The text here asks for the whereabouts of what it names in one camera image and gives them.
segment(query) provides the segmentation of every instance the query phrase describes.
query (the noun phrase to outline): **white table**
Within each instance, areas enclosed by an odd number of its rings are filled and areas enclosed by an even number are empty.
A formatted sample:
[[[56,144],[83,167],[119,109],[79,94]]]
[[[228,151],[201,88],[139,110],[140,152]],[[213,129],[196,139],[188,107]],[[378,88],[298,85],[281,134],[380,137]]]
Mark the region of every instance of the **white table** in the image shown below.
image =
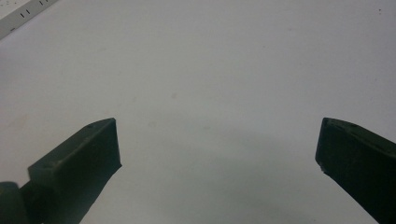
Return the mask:
[[[396,2],[61,0],[0,41],[0,176],[114,117],[82,223],[375,223],[316,164],[321,119],[396,140]]]

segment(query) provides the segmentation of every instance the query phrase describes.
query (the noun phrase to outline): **power outlet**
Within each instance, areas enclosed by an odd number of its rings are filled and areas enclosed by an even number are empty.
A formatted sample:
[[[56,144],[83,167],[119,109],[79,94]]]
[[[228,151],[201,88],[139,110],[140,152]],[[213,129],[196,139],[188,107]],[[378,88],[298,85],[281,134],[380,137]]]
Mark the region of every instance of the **power outlet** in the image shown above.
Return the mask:
[[[58,0],[0,0],[0,39]]]

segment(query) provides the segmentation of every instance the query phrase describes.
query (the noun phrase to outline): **white power strip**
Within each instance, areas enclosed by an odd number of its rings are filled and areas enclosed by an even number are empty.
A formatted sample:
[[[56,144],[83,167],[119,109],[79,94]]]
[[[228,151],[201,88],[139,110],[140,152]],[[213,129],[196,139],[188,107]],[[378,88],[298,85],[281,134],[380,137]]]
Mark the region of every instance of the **white power strip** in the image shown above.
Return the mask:
[[[0,0],[0,39],[58,0]]]

